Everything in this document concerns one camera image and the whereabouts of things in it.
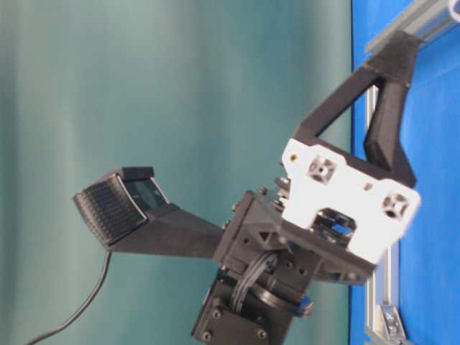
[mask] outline teal curtain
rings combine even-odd
[[[222,224],[273,186],[299,121],[350,72],[350,1],[0,0],[0,344],[64,321],[104,251],[70,198],[152,165]],[[327,139],[345,149],[350,118]],[[216,264],[115,254],[91,307],[45,344],[195,344]],[[346,344],[348,292],[313,284],[286,344]]]

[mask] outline bolt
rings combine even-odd
[[[213,333],[211,331],[204,331],[203,339],[204,341],[210,341],[213,337]]]
[[[222,226],[222,230],[226,230],[229,224],[230,224],[230,221],[226,221],[225,224]]]
[[[213,318],[215,318],[216,320],[220,319],[222,316],[222,312],[219,308],[216,308],[213,310]]]
[[[330,241],[331,243],[336,243],[337,240],[335,238],[333,238],[332,236],[326,236],[327,240]]]
[[[261,339],[267,338],[267,332],[264,329],[259,328],[257,330],[257,336]]]
[[[389,326],[388,331],[390,331],[390,334],[394,336],[397,333],[397,327],[396,326]]]
[[[390,313],[385,313],[385,318],[389,323],[393,323],[393,321],[395,320],[395,318],[393,318],[393,315],[391,315]]]

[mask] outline hex screw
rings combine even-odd
[[[215,318],[216,320],[220,319],[222,316],[222,312],[219,308],[216,308],[213,310],[213,318]]]
[[[389,323],[392,323],[395,320],[395,318],[393,318],[393,316],[390,313],[385,313],[385,318]]]
[[[230,221],[226,221],[225,224],[222,226],[222,230],[226,230],[229,224],[230,224]]]
[[[203,339],[204,341],[210,341],[213,338],[213,333],[211,331],[204,331]]]
[[[314,180],[327,185],[335,169],[336,164],[334,162],[322,156],[316,156],[308,168],[308,175]]]
[[[258,329],[257,330],[257,336],[261,339],[267,338],[267,332],[264,329]]]
[[[391,334],[392,336],[394,336],[394,335],[397,333],[397,327],[391,325],[391,326],[388,327],[388,331],[390,331],[390,334]]]
[[[382,203],[383,211],[390,218],[401,220],[409,206],[409,201],[402,195],[397,193],[389,194]]]

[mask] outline blue backdrop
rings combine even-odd
[[[366,44],[411,1],[353,1],[354,67]],[[457,250],[460,162],[460,28],[418,55],[402,124],[402,144],[422,206],[400,242],[400,313],[415,344],[459,344]],[[354,152],[363,157],[364,98],[354,109]],[[364,288],[351,290],[351,341],[364,342]]]

